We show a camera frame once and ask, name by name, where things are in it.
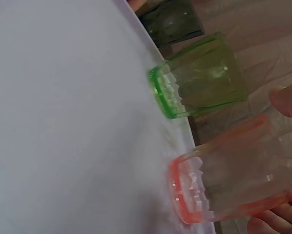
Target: glass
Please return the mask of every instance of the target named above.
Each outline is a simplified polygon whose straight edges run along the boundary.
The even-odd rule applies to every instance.
[[[153,68],[149,80],[167,118],[202,115],[247,99],[240,68],[221,33]]]
[[[157,47],[204,34],[189,0],[168,0],[140,17]]]
[[[267,116],[235,126],[175,159],[168,181],[185,223],[253,215],[288,202],[292,188],[281,141]]]

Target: hand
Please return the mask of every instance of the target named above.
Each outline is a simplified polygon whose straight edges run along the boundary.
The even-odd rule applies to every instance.
[[[132,7],[133,11],[137,11],[146,3],[146,0],[127,0],[127,2]]]
[[[272,105],[283,115],[292,118],[292,85],[270,92]],[[249,234],[292,234],[292,192],[289,203],[261,212],[248,222]]]

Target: dark green glass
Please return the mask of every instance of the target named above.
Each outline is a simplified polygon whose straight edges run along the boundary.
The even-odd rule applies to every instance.
[[[162,47],[204,34],[188,0],[168,0],[140,17],[157,45]]]
[[[247,99],[233,51],[221,33],[181,50],[149,73],[167,118],[202,115]]]

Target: fingernail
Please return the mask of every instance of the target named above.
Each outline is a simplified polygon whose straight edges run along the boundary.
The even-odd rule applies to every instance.
[[[283,86],[274,87],[274,88],[270,89],[269,94],[270,95],[276,95],[282,89],[285,89],[285,87],[283,87]]]

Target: white surface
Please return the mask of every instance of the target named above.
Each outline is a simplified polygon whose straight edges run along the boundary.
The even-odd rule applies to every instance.
[[[124,1],[0,0],[0,234],[213,231],[170,207],[193,142],[150,92],[160,61]]]

